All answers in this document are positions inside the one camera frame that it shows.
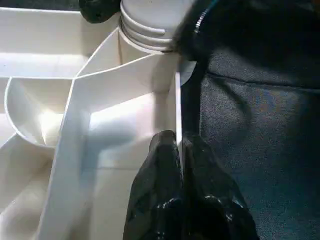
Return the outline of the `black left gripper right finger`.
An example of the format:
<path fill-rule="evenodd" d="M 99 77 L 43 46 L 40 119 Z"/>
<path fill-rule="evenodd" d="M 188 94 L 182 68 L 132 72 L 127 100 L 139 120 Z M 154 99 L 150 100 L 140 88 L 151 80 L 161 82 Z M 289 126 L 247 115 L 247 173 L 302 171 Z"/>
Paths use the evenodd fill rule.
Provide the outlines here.
<path fill-rule="evenodd" d="M 258 240 L 255 221 L 235 180 L 195 134 L 182 138 L 186 230 L 190 240 Z"/>

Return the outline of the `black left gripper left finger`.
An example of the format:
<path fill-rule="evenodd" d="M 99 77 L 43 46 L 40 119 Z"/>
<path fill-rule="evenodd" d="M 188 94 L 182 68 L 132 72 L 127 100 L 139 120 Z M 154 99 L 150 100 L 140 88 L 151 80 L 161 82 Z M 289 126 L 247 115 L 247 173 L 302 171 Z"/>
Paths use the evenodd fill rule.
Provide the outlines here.
<path fill-rule="evenodd" d="M 156 133 L 130 189 L 123 238 L 180 240 L 183 231 L 183 175 L 171 130 Z"/>

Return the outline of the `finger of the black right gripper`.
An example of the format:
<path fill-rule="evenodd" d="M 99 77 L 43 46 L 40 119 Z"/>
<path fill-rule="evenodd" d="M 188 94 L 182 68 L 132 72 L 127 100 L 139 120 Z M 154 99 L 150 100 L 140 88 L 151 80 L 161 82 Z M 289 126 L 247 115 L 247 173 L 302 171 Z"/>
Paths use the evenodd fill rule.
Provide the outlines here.
<path fill-rule="evenodd" d="M 79 0 L 79 9 L 84 19 L 99 24 L 120 11 L 120 0 Z"/>
<path fill-rule="evenodd" d="M 174 50 L 191 61 L 209 58 L 213 48 L 236 31 L 247 9 L 247 0 L 195 1 L 173 36 Z"/>

